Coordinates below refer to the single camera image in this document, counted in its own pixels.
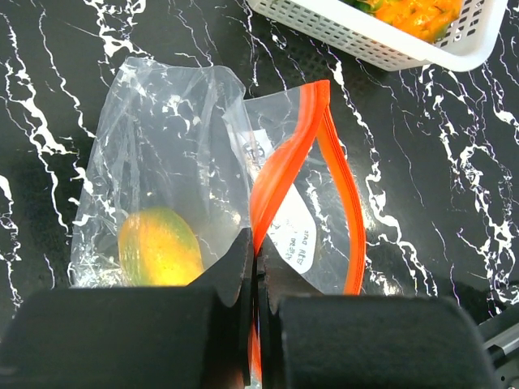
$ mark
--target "black marble surface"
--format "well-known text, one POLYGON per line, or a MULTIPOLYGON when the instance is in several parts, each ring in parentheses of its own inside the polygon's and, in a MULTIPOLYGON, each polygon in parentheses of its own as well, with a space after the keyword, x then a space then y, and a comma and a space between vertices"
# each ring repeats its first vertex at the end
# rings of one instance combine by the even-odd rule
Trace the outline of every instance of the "black marble surface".
POLYGON ((480 323, 519 301, 519 5, 475 71, 385 73, 255 15, 244 0, 0 4, 0 333, 70 285, 72 221, 125 57, 230 67, 262 96, 332 80, 365 208, 365 293, 449 296, 480 323))

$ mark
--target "white plastic basket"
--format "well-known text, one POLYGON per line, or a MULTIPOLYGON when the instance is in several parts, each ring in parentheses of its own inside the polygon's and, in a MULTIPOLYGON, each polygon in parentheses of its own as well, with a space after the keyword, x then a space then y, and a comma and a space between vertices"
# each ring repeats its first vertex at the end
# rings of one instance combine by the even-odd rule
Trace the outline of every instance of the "white plastic basket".
POLYGON ((460 19, 430 45, 340 0, 247 0, 251 8, 386 71, 436 63, 470 71, 494 48, 506 0, 465 0, 460 19))

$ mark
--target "white label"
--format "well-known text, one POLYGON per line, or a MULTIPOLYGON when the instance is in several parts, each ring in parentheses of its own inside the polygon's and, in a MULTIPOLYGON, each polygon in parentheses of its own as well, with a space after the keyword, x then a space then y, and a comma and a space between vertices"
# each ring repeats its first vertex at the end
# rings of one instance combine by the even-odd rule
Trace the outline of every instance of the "white label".
MULTIPOLYGON (((255 130, 255 147, 249 140, 238 134, 237 145, 229 131, 231 147, 237 154, 240 147, 247 158, 247 171, 255 181, 265 165, 267 158, 274 152, 272 143, 265 130, 255 130)), ((299 274, 309 271, 314 262, 317 232, 314 219, 301 195, 294 185, 290 186, 283 203, 268 229, 277 252, 299 274)))

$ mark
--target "marble countertop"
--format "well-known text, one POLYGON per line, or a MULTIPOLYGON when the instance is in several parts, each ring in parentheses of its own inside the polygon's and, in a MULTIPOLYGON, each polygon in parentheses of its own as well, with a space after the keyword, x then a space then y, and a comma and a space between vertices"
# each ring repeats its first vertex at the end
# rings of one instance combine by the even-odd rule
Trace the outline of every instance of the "marble countertop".
POLYGON ((230 67, 247 96, 332 80, 366 215, 363 292, 454 298, 477 323, 519 301, 519 6, 470 73, 386 73, 244 0, 0 5, 0 334, 70 285, 72 221, 108 87, 127 56, 230 67))

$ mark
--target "clear plastic bag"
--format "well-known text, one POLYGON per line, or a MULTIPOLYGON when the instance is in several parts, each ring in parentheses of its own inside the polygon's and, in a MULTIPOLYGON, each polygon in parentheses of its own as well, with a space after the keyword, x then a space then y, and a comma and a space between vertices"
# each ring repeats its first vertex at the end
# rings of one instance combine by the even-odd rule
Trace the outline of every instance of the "clear plastic bag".
POLYGON ((118 234, 153 207, 179 214, 198 239, 204 268, 249 225, 249 183, 231 148, 231 126, 248 128, 245 88, 228 69, 179 68, 128 58, 110 87, 74 222, 75 286, 129 284, 118 234))
MULTIPOLYGON (((335 158, 342 163, 340 168, 345 170, 336 172, 335 176, 332 175, 329 165, 336 162, 325 158, 322 153, 326 146, 320 143, 324 139, 338 144, 328 103, 328 82, 306 84, 289 91, 246 100, 252 132, 244 130, 235 137, 234 130, 229 135, 231 139, 238 140, 239 144, 231 144, 236 155, 247 161, 247 170, 253 180, 256 181, 260 172, 267 176, 264 179, 266 184, 259 184, 262 186, 259 187, 256 183, 254 186, 257 196, 251 199, 252 214, 254 215, 254 207, 257 206, 255 202, 259 197, 278 196, 283 199, 279 207, 270 207, 275 216, 272 214, 272 224, 270 219, 267 221, 267 234, 280 256, 323 293, 358 294, 365 255, 362 211, 353 177, 345 163, 344 152, 340 147, 334 151, 335 158), (294 137, 298 132, 299 140, 307 143, 307 148, 301 142, 295 144, 297 140, 294 137), (273 169, 264 172, 262 168, 267 160, 272 158, 274 152, 283 148, 292 148, 293 155, 286 152, 283 156, 278 155, 273 169), (302 163, 300 167, 291 166, 297 164, 292 158, 294 153, 299 154, 302 163), (295 180, 280 177, 278 182, 272 184, 272 171, 280 171, 283 167, 295 172, 297 177, 295 176, 295 180), (341 193, 337 189, 341 183, 337 181, 343 181, 341 193), (280 186, 291 182, 293 184, 285 194, 280 186), (265 193, 265 185, 275 186, 271 194, 265 193), (350 247, 348 224, 355 229, 353 247, 350 247), (354 257, 355 269, 352 269, 354 272, 350 274, 347 283, 351 256, 354 257)), ((271 199, 264 201, 270 204, 271 199)), ((255 244, 258 245, 263 238, 256 238, 255 244)))
POLYGON ((252 227, 255 249, 268 233, 281 257, 318 290, 358 293, 362 212, 340 147, 332 159, 323 152, 337 148, 325 145, 337 142, 329 84, 254 100, 244 100, 244 90, 221 66, 127 59, 101 112, 79 202, 71 256, 75 285, 132 284, 119 256, 125 222, 137 212, 167 209, 196 236, 203 269, 223 256, 241 228, 252 227), (284 175, 275 178, 279 172, 284 175), (339 184, 346 176, 345 189, 339 184), (354 226, 353 245, 347 220, 354 226), (346 276, 350 257, 352 282, 346 276))

